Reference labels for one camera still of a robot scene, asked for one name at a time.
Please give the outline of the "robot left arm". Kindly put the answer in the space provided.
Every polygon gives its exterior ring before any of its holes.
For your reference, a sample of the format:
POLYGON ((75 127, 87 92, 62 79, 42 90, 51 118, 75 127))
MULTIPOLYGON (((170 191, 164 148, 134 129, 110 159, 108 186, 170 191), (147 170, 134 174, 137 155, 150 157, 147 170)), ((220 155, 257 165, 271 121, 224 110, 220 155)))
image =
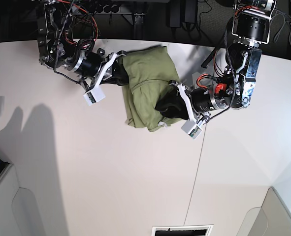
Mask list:
POLYGON ((155 109, 167 118, 205 124, 212 119, 211 111, 247 108, 262 55, 259 45, 269 42, 275 6, 274 0, 236 0, 223 36, 227 63, 223 73, 201 74, 195 87, 170 81, 173 89, 155 109))

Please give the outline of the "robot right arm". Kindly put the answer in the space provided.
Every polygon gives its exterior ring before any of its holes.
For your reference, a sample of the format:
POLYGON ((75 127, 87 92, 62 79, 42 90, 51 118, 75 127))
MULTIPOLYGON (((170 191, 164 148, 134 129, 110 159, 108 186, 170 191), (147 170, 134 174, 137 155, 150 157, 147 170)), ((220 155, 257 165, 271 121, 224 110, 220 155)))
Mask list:
POLYGON ((99 36, 95 13, 85 0, 42 0, 36 9, 40 64, 81 85, 97 85, 102 67, 114 56, 113 64, 101 78, 102 84, 125 86, 129 77, 121 62, 125 51, 106 54, 94 49, 99 36))

